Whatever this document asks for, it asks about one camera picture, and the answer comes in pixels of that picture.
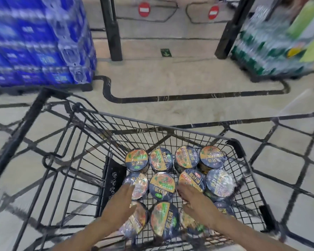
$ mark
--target shopping cart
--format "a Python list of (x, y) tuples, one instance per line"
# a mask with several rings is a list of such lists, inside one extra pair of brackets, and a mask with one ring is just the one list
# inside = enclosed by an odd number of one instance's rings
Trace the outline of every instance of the shopping cart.
[[(47, 103), (52, 97), (57, 98), (57, 102)], [(127, 152), (137, 147), (144, 148), (147, 153), (165, 147), (172, 154), (178, 147), (188, 144), (197, 150), (208, 144), (219, 147), (227, 155), (224, 169), (237, 183), (231, 199), (236, 218), (258, 231), (268, 233), (275, 230), (270, 209), (253, 179), (243, 148), (237, 140), (102, 113), (80, 96), (51, 88), (42, 89), (1, 149), (0, 175), (30, 127), (44, 111), (67, 120), (67, 124), (53, 152), (40, 158), (45, 173), (30, 200), (13, 251), (18, 248), (48, 250), (100, 216), (127, 174), (123, 167)], [(147, 175), (149, 179), (152, 177), (151, 169)], [(171, 172), (171, 175), (177, 182), (176, 172)], [(148, 208), (156, 202), (150, 194), (143, 200)], [(183, 201), (178, 194), (172, 202), (178, 209), (182, 207)], [(28, 248), (21, 249), (19, 244), (28, 238), (25, 232), (30, 225), (42, 232), (42, 237), (33, 240)], [(121, 234), (115, 233), (106, 238), (102, 246), (135, 250), (198, 250), (201, 247), (230, 244), (231, 240), (214, 231), (203, 236), (189, 236), (181, 231), (179, 236), (171, 240), (160, 241), (154, 238), (148, 224), (134, 239), (124, 239)]]

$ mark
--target black metal post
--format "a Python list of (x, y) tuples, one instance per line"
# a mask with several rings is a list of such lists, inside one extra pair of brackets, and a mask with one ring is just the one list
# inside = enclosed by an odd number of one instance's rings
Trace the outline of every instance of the black metal post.
[(120, 33), (118, 29), (114, 0), (100, 0), (103, 21), (107, 34), (110, 58), (114, 62), (122, 61)]
[(226, 59), (255, 0), (240, 0), (234, 17), (224, 29), (215, 56)]

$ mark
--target tiled floor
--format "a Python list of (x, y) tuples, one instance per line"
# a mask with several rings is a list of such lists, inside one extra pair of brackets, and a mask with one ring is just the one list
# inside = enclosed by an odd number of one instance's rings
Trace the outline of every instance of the tiled floor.
[[(121, 42), (124, 61), (120, 63), (109, 60), (107, 41), (102, 39), (105, 34), (94, 33), (100, 38), (94, 41), (98, 57), (96, 75), (109, 77), (111, 83), (104, 84), (98, 76), (92, 92), (76, 94), (88, 99), (101, 112), (238, 139), (253, 167), (254, 178), (281, 225), (281, 240), (300, 251), (314, 250), (314, 74), (297, 81), (251, 83), (229, 59), (217, 60), (214, 56), (225, 23), (191, 24), (184, 8), (192, 0), (176, 1), (179, 9), (165, 23), (119, 20), (121, 37), (127, 38)], [(104, 27), (99, 0), (84, 2), (91, 27)], [(118, 16), (136, 16), (133, 0), (116, 2)], [(188, 13), (193, 21), (207, 22), (203, 15), (207, 8), (207, 5), (190, 6)], [(163, 19), (170, 10), (155, 10), (151, 18)], [(222, 9), (220, 19), (227, 20), (232, 13)], [(173, 57), (162, 58), (161, 48), (169, 48)], [(189, 97), (188, 100), (182, 100), (182, 95)], [(0, 96), (0, 148), (35, 97), (33, 94)], [(98, 159), (105, 159), (100, 153), (102, 146), (99, 150), (91, 137), (69, 128), (63, 144), (72, 134), (73, 141), (80, 139), (77, 148), (71, 143), (67, 153), (53, 163), (58, 175), (52, 171), (44, 175), (48, 172), (42, 165), (42, 157), (55, 150), (68, 116), (61, 104), (44, 109), (3, 173), (0, 179), (0, 250), (12, 249), (33, 197), (43, 182), (17, 250), (40, 248), (44, 231), (36, 225), (41, 212), (44, 212), (40, 218), (42, 226), (66, 226), (53, 230), (50, 234), (64, 235), (47, 241), (44, 248), (50, 248), (66, 238), (65, 234), (77, 230), (67, 226), (87, 224), (93, 219), (86, 215), (95, 213), (97, 197), (93, 194), (97, 193), (97, 186), (79, 178), (74, 181), (65, 177), (61, 170), (66, 173), (71, 155), (89, 149), (96, 157), (84, 156), (85, 173), (101, 176), (101, 170), (95, 166), (103, 166)], [(76, 158), (72, 167), (77, 167), (78, 162)], [(68, 174), (74, 176), (75, 170), (71, 169)], [(43, 207), (52, 185), (48, 205)], [(70, 187), (74, 190), (67, 203)]]

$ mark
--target red circular sign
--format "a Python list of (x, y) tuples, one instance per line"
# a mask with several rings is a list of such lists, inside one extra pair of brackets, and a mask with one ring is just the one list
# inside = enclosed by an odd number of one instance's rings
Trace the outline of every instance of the red circular sign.
[(214, 5), (208, 13), (208, 19), (213, 20), (218, 16), (219, 13), (219, 7), (217, 5)]
[(147, 17), (150, 14), (150, 4), (147, 2), (141, 2), (140, 5), (138, 5), (138, 13), (141, 17)]

